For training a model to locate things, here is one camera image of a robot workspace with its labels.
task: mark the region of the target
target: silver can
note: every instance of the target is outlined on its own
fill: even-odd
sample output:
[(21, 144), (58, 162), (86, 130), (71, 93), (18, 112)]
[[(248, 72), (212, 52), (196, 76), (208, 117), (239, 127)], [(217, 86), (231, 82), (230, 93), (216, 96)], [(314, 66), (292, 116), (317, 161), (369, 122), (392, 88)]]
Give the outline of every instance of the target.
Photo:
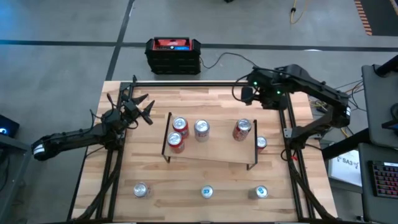
[(173, 129), (174, 131), (180, 133), (184, 139), (189, 136), (188, 121), (183, 117), (174, 119)]
[(250, 199), (264, 199), (268, 196), (268, 190), (265, 186), (260, 185), (249, 190)]
[(206, 185), (206, 186), (202, 187), (202, 189), (201, 189), (201, 195), (202, 195), (205, 199), (211, 198), (211, 196), (213, 196), (213, 188), (212, 188), (210, 185)]
[(139, 197), (139, 198), (145, 197), (149, 194), (149, 191), (150, 191), (150, 189), (143, 182), (139, 182), (138, 184), (136, 184), (134, 186), (134, 195), (136, 197)]
[(210, 136), (210, 124), (206, 120), (199, 119), (195, 122), (195, 139), (199, 142), (205, 142)]
[(260, 153), (267, 147), (267, 139), (263, 136), (257, 137), (257, 153)]
[(243, 141), (251, 130), (251, 122), (248, 119), (240, 119), (236, 122), (232, 136), (237, 141)]

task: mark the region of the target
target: coca-cola can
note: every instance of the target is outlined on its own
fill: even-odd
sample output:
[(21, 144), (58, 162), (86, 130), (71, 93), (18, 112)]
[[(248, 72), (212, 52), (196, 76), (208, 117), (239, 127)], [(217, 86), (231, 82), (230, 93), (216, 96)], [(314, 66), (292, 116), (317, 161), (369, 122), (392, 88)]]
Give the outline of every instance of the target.
[(174, 131), (180, 133), (182, 138), (187, 138), (189, 136), (188, 122), (183, 117), (175, 118), (173, 121)]
[(237, 141), (243, 141), (248, 136), (251, 130), (251, 123), (248, 119), (240, 119), (235, 124), (232, 136)]
[(267, 147), (267, 139), (263, 136), (257, 137), (257, 153), (260, 152)]
[(205, 142), (210, 136), (210, 124), (206, 120), (199, 119), (195, 122), (195, 139), (198, 142)]
[(174, 153), (181, 153), (184, 151), (184, 142), (182, 141), (182, 135), (176, 131), (169, 134), (167, 137), (167, 143)]

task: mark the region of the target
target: black table leg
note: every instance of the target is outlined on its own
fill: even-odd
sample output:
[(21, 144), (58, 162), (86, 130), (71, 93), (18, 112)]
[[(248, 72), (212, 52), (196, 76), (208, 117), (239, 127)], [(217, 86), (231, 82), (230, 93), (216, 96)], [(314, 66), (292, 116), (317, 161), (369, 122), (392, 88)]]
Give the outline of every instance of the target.
[(323, 160), (329, 160), (343, 153), (350, 152), (351, 150), (358, 147), (359, 143), (370, 143), (369, 129), (366, 128), (349, 138), (346, 138), (340, 142), (334, 143), (322, 150)]

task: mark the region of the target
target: white label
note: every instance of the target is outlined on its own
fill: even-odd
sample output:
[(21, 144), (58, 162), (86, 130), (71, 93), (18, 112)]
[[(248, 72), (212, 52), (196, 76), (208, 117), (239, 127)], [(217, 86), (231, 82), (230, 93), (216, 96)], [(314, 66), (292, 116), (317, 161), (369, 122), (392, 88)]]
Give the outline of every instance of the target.
[(392, 162), (385, 162), (384, 163), (385, 166), (394, 166), (394, 167), (398, 167), (398, 164), (392, 163)]
[(347, 107), (346, 114), (347, 114), (348, 116), (351, 116), (351, 108)]
[(33, 150), (33, 155), (38, 152), (44, 152), (44, 147), (42, 144), (39, 144), (38, 146), (36, 146), (36, 148)]
[(359, 152), (352, 150), (329, 161), (329, 177), (362, 187)]

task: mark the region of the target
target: can lid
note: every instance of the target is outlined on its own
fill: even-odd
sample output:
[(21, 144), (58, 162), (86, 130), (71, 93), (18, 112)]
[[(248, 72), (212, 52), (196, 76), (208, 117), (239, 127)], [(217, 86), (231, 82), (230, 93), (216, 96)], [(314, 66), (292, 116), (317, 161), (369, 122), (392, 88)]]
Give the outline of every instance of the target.
[(183, 129), (186, 127), (186, 125), (187, 125), (187, 120), (185, 120), (185, 118), (182, 117), (175, 118), (173, 121), (173, 127), (175, 129)]
[(207, 130), (209, 130), (209, 123), (206, 120), (197, 120), (195, 122), (195, 130), (199, 131), (199, 132), (205, 132)]
[(251, 123), (248, 119), (240, 119), (238, 121), (238, 127), (240, 130), (247, 131), (251, 128)]
[(210, 198), (213, 195), (213, 188), (209, 185), (206, 185), (201, 189), (201, 194), (205, 198)]
[(268, 196), (268, 190), (263, 185), (256, 187), (256, 193), (259, 198), (266, 198)]
[(169, 142), (169, 144), (176, 146), (182, 141), (182, 136), (180, 133), (174, 131), (169, 134), (167, 141)]
[(147, 194), (147, 186), (144, 183), (138, 183), (134, 186), (134, 195), (143, 197)]
[(257, 147), (266, 147), (267, 146), (267, 140), (263, 136), (257, 137)]

